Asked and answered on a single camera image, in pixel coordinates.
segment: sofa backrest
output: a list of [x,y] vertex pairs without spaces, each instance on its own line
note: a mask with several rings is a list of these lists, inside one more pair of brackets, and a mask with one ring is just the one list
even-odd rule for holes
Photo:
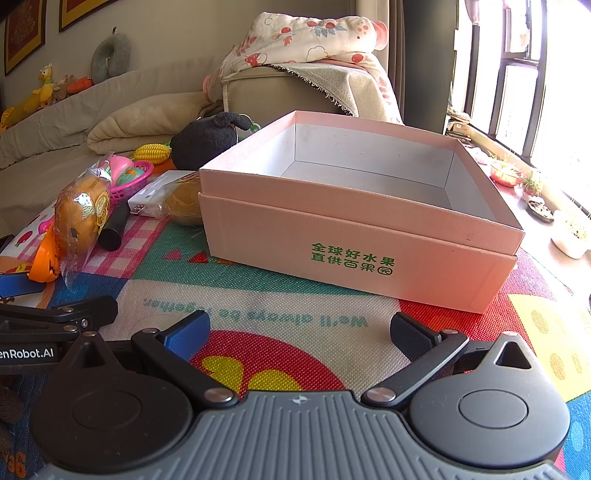
[[159,93],[200,92],[221,58],[205,57],[134,70],[40,110],[0,137],[0,170],[32,155],[82,145],[119,108]]

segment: potted plant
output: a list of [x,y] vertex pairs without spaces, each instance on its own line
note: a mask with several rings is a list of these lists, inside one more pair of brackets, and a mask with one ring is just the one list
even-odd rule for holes
[[532,199],[540,198],[544,182],[537,170],[531,170],[521,182],[521,197],[529,202]]
[[577,209],[556,210],[551,238],[570,258],[581,258],[591,248],[591,219]]

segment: open box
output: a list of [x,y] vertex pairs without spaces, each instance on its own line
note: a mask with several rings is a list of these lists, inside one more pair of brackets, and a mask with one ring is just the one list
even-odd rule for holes
[[293,112],[200,170],[212,255],[482,313],[524,236],[460,142]]

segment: pink basket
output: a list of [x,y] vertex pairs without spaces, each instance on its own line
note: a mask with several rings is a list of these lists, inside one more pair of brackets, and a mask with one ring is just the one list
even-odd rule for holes
[[130,199],[148,183],[148,177],[151,175],[154,165],[149,161],[134,161],[134,167],[141,168],[144,174],[121,187],[111,187],[111,206],[114,207],[120,200]]

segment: red and gold painting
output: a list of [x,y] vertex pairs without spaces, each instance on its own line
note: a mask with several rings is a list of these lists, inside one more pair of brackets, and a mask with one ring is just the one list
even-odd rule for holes
[[25,0],[6,18],[4,75],[45,44],[46,0]]
[[60,0],[60,32],[116,0]]

